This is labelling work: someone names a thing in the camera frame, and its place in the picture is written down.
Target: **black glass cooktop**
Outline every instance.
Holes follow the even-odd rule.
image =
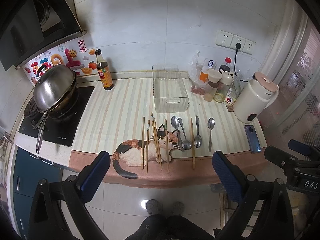
[[[49,117],[45,122],[43,134],[44,141],[72,146],[78,124],[94,87],[80,87],[77,89],[79,98],[73,107],[73,109],[75,109],[74,114],[66,121],[63,120],[61,122]],[[39,129],[34,130],[31,126],[31,122],[32,120],[30,118],[24,117],[19,132],[37,138]]]

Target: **tiled floor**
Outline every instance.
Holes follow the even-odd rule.
[[[76,174],[64,170],[63,180]],[[92,201],[86,203],[87,210],[110,240],[124,240],[137,231],[147,211],[142,208],[143,200],[156,199],[164,213],[175,201],[185,204],[182,214],[191,222],[213,234],[220,227],[219,194],[212,193],[210,185],[172,189],[146,189],[127,187],[120,184],[101,183]],[[83,239],[76,228],[64,201],[61,208],[72,234]]]

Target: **cabinet handle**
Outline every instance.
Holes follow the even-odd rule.
[[[36,156],[36,155],[34,155],[34,154],[32,154],[32,153],[29,153],[29,155],[30,155],[32,158],[39,159],[39,156]]]
[[[17,180],[17,191],[19,191],[19,189],[20,189],[20,177],[19,176],[17,176],[18,177],[18,180]]]
[[[46,161],[46,159],[44,159],[44,158],[41,158],[41,160],[42,160],[44,163],[46,163],[46,164],[54,165],[54,163],[53,163],[53,162],[48,162],[48,161]]]
[[[22,231],[24,231],[24,227],[23,227],[23,224],[22,224],[22,220],[21,220],[21,218],[19,218],[20,219],[20,223],[21,223],[21,229],[22,229]]]

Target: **screw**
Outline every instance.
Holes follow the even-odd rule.
[[[255,178],[255,176],[253,176],[253,175],[251,175],[251,174],[248,174],[247,175],[247,180],[248,181],[254,181],[256,178]]]
[[[279,185],[282,185],[282,184],[284,183],[284,181],[283,181],[283,179],[278,178],[278,179],[277,179],[277,183],[278,183]]]
[[[46,183],[46,180],[45,180],[45,179],[39,180],[39,184],[40,184],[40,185],[44,185],[45,183]]]
[[[70,175],[70,176],[68,177],[68,181],[70,181],[70,182],[75,181],[76,178],[77,178],[76,175]]]

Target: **yellow bottle label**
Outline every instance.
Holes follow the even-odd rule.
[[[99,77],[101,79],[103,87],[108,88],[112,86],[113,81],[112,81],[108,66],[106,66],[103,69],[98,69],[98,73],[99,73]]]

